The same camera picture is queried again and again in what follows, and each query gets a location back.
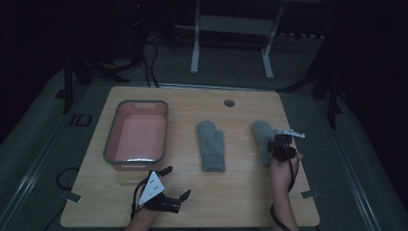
black stand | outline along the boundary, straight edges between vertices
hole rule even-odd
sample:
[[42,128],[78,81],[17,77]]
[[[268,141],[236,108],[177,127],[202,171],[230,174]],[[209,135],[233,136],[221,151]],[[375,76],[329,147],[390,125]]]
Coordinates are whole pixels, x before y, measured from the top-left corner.
[[113,71],[110,71],[108,68],[94,61],[93,59],[81,56],[81,55],[72,55],[65,58],[64,61],[64,111],[63,114],[66,115],[73,103],[73,86],[72,86],[72,72],[75,73],[78,82],[80,84],[90,84],[91,77],[88,72],[87,64],[93,68],[100,71],[102,74],[107,76],[110,79],[113,79],[117,82],[129,83],[130,80],[124,79],[116,75]]

wooden tabletop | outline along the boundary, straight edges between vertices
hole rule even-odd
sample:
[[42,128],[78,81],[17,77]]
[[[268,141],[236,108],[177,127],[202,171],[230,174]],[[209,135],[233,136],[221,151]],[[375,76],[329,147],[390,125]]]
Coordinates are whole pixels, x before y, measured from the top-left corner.
[[[125,227],[129,223],[134,189],[147,172],[116,171],[103,158],[116,107],[127,99],[164,100],[168,104],[164,167],[173,166],[173,171],[161,178],[165,194],[178,198],[191,190],[179,214],[161,213],[153,227],[271,226],[268,169],[262,165],[251,125],[265,120],[272,127],[290,128],[279,95],[250,90],[136,87],[112,88],[72,189],[82,200],[67,201],[62,226]],[[235,106],[226,107],[225,99],[234,100]],[[201,169],[195,125],[206,119],[224,133],[223,173]],[[307,131],[299,132],[307,136]],[[299,226],[319,224],[313,197],[304,199],[301,195],[309,190],[300,165],[290,192]]]

gray oven mitt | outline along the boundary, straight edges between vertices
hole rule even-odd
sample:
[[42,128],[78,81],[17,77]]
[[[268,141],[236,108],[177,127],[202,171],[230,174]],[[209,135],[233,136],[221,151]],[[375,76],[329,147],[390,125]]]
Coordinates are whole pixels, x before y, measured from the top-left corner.
[[258,143],[259,151],[261,152],[262,156],[262,164],[264,166],[269,167],[270,165],[270,154],[268,150],[268,142],[269,140],[274,141],[275,134],[277,132],[276,129],[272,129],[270,125],[263,120],[257,120],[252,123],[252,130],[255,134],[255,139]]
[[223,172],[224,161],[224,134],[217,130],[210,120],[203,120],[195,126],[198,145],[202,157],[203,171]]

hand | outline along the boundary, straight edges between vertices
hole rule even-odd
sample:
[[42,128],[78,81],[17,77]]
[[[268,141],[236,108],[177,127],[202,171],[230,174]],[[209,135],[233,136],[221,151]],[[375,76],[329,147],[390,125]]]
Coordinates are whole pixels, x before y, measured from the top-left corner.
[[303,155],[299,152],[296,153],[291,159],[293,166],[293,174],[291,174],[291,168],[288,161],[279,162],[276,158],[272,158],[269,168],[269,179],[272,186],[272,195],[276,196],[281,193],[288,193],[288,188],[291,184],[293,176],[296,176],[299,169],[299,161],[303,159]]
[[146,208],[141,209],[135,213],[125,231],[147,231],[159,213],[160,211],[148,210]]

gray floor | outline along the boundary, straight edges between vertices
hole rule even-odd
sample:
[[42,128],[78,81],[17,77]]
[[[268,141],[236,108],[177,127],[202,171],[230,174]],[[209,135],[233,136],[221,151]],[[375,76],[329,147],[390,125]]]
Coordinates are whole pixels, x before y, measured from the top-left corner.
[[[201,48],[199,72],[190,75],[192,48],[189,36],[180,37],[172,45],[162,43],[160,36],[150,39],[158,45],[154,73],[162,87],[280,89],[304,76],[322,42],[314,38],[277,38],[270,55],[275,78],[270,81],[265,78],[256,42],[242,47],[206,39]],[[149,63],[154,55],[154,47],[146,46],[145,56]],[[126,85],[146,86],[142,67],[126,71],[122,76],[132,80]],[[60,198],[64,191],[55,180],[67,167],[81,165],[108,92],[115,85],[118,83],[98,77],[90,86],[75,85],[75,105],[70,114],[62,115],[64,103],[54,98],[64,86],[61,72],[50,80],[2,144],[1,211],[15,209],[16,214],[8,222],[10,230],[44,230],[54,216],[57,219],[48,230],[121,230],[61,227],[58,212],[64,206]],[[319,193],[315,198],[320,216],[319,230],[406,230],[407,213],[355,115],[339,100],[343,113],[336,115],[338,129],[331,129],[325,119],[327,100],[313,99],[312,87],[313,84],[291,94],[281,94],[281,97],[291,127],[307,135],[307,139],[295,141],[306,156],[303,165],[311,189]],[[92,115],[90,126],[71,126],[74,114]],[[53,134],[58,136],[50,140]],[[43,162],[43,168],[36,184],[28,187],[31,193],[26,194],[15,208],[6,207],[20,180],[36,160]],[[65,181],[72,184],[74,179],[75,174],[72,174]],[[301,230],[317,228],[302,227]]]

